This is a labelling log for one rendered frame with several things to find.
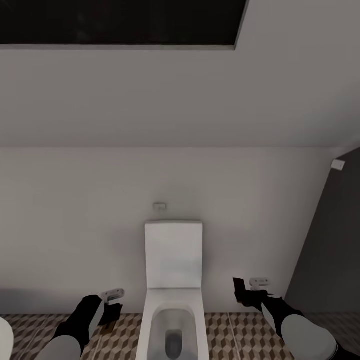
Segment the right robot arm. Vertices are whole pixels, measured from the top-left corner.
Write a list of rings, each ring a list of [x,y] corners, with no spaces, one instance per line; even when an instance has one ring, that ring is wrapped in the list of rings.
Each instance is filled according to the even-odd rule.
[[[283,297],[268,294],[260,286],[269,286],[267,277],[251,278],[250,290],[235,292],[245,307],[255,307],[282,338],[295,360],[360,360],[360,356],[345,350],[326,329],[308,320],[300,310],[284,302]]]

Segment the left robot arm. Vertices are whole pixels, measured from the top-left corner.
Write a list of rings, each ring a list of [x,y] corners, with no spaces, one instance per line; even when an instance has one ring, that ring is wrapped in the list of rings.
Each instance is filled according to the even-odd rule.
[[[84,297],[35,360],[80,360],[96,328],[120,320],[122,305],[110,305],[109,301],[124,296],[125,290],[117,288],[103,292],[101,297]]]

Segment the mousetrap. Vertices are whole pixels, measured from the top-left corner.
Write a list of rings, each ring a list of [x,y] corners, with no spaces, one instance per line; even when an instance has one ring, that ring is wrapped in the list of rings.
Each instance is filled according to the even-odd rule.
[[[100,335],[112,334],[116,323],[117,323],[116,321],[113,321],[113,322],[107,323],[106,325],[103,325]]]
[[[234,282],[235,291],[237,293],[240,293],[241,291],[246,291],[246,286],[245,286],[244,279],[234,277],[233,282]]]

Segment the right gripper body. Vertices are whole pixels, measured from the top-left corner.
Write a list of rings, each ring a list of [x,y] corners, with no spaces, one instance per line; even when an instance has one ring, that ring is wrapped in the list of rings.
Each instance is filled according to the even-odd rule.
[[[242,298],[241,303],[245,307],[255,307],[258,309],[257,304],[256,304],[257,296],[260,294],[268,294],[268,291],[267,290],[260,290],[260,291],[242,290],[240,293],[241,293],[241,298]]]

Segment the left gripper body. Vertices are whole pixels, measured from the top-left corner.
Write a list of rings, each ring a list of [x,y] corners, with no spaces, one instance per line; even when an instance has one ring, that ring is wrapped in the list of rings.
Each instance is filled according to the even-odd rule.
[[[106,317],[101,323],[98,324],[99,326],[105,326],[108,323],[112,323],[120,320],[121,307],[122,307],[120,303],[116,303],[112,305],[105,304],[105,306],[107,308]]]

